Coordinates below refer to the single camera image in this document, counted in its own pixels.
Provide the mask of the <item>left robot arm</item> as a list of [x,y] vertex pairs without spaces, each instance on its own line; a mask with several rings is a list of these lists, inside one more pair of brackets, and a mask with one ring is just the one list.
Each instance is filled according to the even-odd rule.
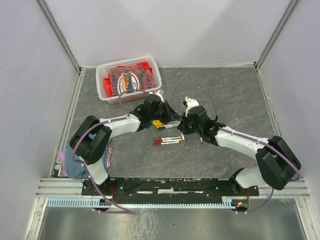
[[93,181],[93,190],[99,195],[110,191],[109,174],[103,164],[103,154],[109,141],[127,133],[140,132],[159,120],[163,124],[176,121],[176,113],[166,100],[151,94],[144,102],[127,114],[109,119],[88,116],[71,138],[71,159],[81,163],[87,176]]

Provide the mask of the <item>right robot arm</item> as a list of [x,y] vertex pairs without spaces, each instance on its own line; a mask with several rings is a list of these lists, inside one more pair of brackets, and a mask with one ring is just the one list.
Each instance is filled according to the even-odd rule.
[[256,167],[239,169],[229,182],[229,191],[236,196],[247,188],[268,185],[282,190],[289,182],[301,178],[301,164],[279,136],[255,137],[236,131],[211,119],[203,106],[187,105],[178,129],[183,134],[198,134],[207,144],[228,148],[244,154],[257,162]]

